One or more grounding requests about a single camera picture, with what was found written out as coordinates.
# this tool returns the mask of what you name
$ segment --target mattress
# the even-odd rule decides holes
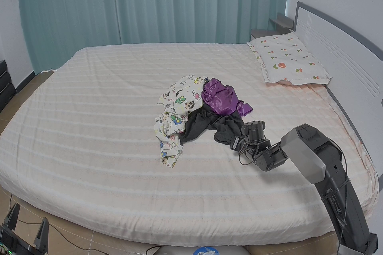
[[[267,84],[247,45],[84,48],[29,97],[0,137],[0,184],[30,204],[97,232],[198,246],[300,241],[333,230],[315,187],[290,160],[242,166],[207,130],[174,168],[160,162],[159,96],[189,74],[234,87],[278,142],[308,123],[332,138],[367,219],[378,198],[369,155],[323,85]]]

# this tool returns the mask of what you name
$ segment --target clothing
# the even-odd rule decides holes
[[[184,76],[160,96],[157,104],[164,104],[164,112],[156,118],[154,132],[160,140],[161,161],[174,167],[182,152],[179,133],[184,131],[188,114],[202,106],[201,92],[205,76]]]
[[[244,125],[239,112],[235,110],[230,115],[218,115],[213,109],[204,104],[202,108],[189,114],[185,123],[185,131],[180,134],[181,144],[197,138],[205,129],[217,130],[214,140],[231,145],[236,136],[243,137],[241,128]]]
[[[243,117],[253,110],[249,104],[238,100],[233,87],[224,86],[215,78],[205,84],[201,95],[204,102],[218,115],[229,115],[237,110]]]

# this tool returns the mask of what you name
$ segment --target pillowcase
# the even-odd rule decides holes
[[[267,83],[328,84],[331,79],[294,32],[256,38],[247,44],[257,57]]]

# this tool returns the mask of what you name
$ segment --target white headboard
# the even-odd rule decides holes
[[[333,76],[328,90],[367,148],[383,187],[383,51],[347,25],[301,2],[294,31]]]

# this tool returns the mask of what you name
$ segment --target blue round logo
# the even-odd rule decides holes
[[[219,255],[219,252],[212,247],[202,247],[195,250],[193,255]]]

